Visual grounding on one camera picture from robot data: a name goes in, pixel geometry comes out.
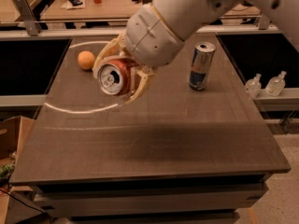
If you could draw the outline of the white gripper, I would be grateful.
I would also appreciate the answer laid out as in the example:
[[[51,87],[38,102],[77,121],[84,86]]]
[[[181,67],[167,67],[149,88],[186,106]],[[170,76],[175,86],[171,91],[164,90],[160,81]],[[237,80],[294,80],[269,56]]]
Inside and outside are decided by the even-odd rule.
[[[131,76],[131,89],[124,103],[129,105],[149,88],[156,68],[170,64],[184,46],[164,22],[152,4],[142,6],[127,22],[125,34],[113,38],[100,51],[93,65],[93,77],[98,79],[101,66],[110,60],[131,59],[136,66]]]

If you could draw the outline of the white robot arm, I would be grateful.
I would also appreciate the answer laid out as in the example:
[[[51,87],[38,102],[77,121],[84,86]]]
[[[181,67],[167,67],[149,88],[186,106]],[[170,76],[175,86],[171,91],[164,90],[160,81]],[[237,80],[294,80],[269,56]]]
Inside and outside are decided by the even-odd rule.
[[[107,95],[141,96],[160,66],[170,64],[198,29],[243,0],[153,0],[99,53],[93,76]],[[245,0],[299,49],[299,0]]]

